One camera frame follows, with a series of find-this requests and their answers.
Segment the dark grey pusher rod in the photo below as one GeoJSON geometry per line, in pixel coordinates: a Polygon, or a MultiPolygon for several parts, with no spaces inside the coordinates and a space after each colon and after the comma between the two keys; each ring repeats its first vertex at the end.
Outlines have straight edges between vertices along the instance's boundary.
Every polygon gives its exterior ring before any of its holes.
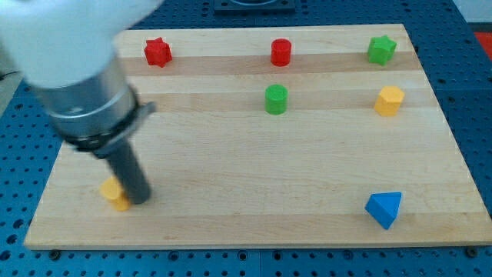
{"type": "Polygon", "coordinates": [[[105,159],[132,204],[143,204],[150,199],[151,186],[127,140],[112,149],[105,159]]]}

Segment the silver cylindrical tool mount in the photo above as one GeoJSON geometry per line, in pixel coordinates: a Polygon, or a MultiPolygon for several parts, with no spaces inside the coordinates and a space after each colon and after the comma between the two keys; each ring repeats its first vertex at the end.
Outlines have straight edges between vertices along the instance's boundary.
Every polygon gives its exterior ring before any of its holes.
{"type": "Polygon", "coordinates": [[[156,111],[140,101],[121,63],[113,58],[95,76],[58,88],[33,88],[54,130],[81,152],[106,159],[129,152],[131,136],[156,111]]]}

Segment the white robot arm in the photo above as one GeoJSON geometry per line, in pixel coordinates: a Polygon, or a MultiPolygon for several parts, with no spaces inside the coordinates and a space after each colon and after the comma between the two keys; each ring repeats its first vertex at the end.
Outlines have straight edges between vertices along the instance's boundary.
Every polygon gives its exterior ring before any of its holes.
{"type": "Polygon", "coordinates": [[[162,0],[1,3],[1,42],[67,143],[108,162],[129,201],[151,187],[129,137],[155,112],[141,104],[118,60],[114,38],[162,0]]]}

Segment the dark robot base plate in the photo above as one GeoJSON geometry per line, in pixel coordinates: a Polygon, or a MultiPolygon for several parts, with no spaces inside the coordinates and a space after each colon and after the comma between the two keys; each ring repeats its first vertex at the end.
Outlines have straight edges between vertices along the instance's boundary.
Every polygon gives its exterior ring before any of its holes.
{"type": "Polygon", "coordinates": [[[263,13],[263,12],[294,12],[295,0],[214,0],[215,15],[263,13]]]}

